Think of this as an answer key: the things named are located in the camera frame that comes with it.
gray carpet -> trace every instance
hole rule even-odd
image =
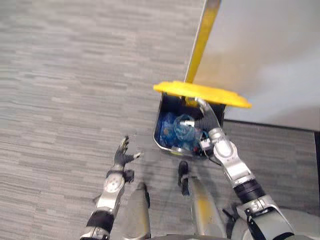
[[[151,197],[152,235],[194,232],[180,158],[152,141],[163,80],[182,80],[203,1],[3,0],[0,5],[0,239],[76,240],[121,138]],[[225,123],[280,206],[319,211],[310,132]],[[191,161],[221,209],[237,201],[221,170]]]

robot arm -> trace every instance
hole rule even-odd
[[[107,240],[109,238],[120,206],[120,199],[125,190],[125,183],[132,182],[134,179],[134,172],[125,171],[125,165],[143,155],[141,152],[127,155],[128,144],[129,138],[126,136],[115,153],[114,164],[106,174],[102,194],[80,240]]]
[[[242,205],[238,214],[247,221],[251,235],[256,240],[282,240],[294,235],[294,229],[269,195],[266,195],[256,177],[238,156],[237,147],[220,127],[211,106],[201,98],[195,98],[203,118],[183,125],[208,132],[209,138],[200,142],[208,158],[215,158],[224,175],[239,197]]]

yellow trash can lid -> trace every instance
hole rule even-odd
[[[244,97],[233,91],[227,91],[220,88],[197,85],[181,81],[163,81],[153,86],[153,89],[160,93],[167,93],[171,96],[202,98],[212,104],[225,104],[239,108],[251,108]]]

